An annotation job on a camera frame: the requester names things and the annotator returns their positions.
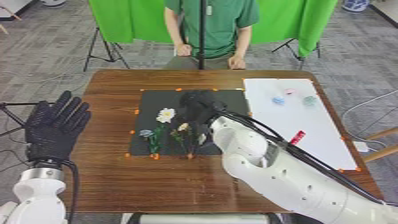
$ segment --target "person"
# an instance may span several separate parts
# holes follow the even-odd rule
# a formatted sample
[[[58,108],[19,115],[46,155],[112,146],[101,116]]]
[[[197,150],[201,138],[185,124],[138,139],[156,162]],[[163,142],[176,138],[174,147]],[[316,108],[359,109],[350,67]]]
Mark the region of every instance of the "person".
[[[199,0],[165,0],[165,25],[177,54],[165,69],[197,69],[199,8]],[[183,33],[179,32],[179,15],[183,15]],[[256,0],[208,0],[204,69],[245,69],[252,25],[257,21]]]

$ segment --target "white sheet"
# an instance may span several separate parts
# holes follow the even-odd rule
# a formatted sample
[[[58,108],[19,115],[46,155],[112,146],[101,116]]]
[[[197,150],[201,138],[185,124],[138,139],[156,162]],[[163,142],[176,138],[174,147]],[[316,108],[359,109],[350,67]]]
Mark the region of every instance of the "white sheet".
[[[288,96],[284,90],[291,88],[295,93]],[[316,97],[313,107],[302,103],[307,96]],[[272,102],[273,97],[284,98],[284,105]],[[254,119],[272,127],[284,139],[289,141],[302,130],[305,137],[297,146],[334,169],[355,170],[355,161],[311,80],[245,79],[245,98]]]

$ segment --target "white flower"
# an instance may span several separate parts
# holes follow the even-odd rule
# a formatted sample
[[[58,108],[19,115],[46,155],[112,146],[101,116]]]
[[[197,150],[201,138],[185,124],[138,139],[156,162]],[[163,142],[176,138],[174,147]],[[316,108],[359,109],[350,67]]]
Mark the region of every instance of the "white flower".
[[[170,123],[170,119],[176,116],[176,110],[174,109],[163,109],[158,113],[156,121],[160,123]]]
[[[188,123],[183,123],[177,127],[177,131],[186,131],[188,127],[190,127]]]

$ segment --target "green screen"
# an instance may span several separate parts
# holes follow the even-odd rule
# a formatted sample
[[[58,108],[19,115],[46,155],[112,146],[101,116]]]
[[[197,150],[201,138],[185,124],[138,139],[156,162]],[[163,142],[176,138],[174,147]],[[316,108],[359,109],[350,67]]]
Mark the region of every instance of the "green screen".
[[[89,0],[105,40],[170,43],[163,22],[163,0]],[[298,39],[298,55],[314,50],[337,0],[257,0],[261,18],[252,43]]]

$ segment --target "gloved hand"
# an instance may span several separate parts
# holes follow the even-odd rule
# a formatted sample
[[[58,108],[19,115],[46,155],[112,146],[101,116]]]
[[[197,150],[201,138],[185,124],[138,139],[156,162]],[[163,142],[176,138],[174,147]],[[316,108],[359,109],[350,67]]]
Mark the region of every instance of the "gloved hand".
[[[90,112],[89,104],[73,98],[66,91],[50,106],[41,101],[25,124],[25,138],[30,143],[26,150],[28,161],[41,159],[69,160],[78,135],[83,131]]]

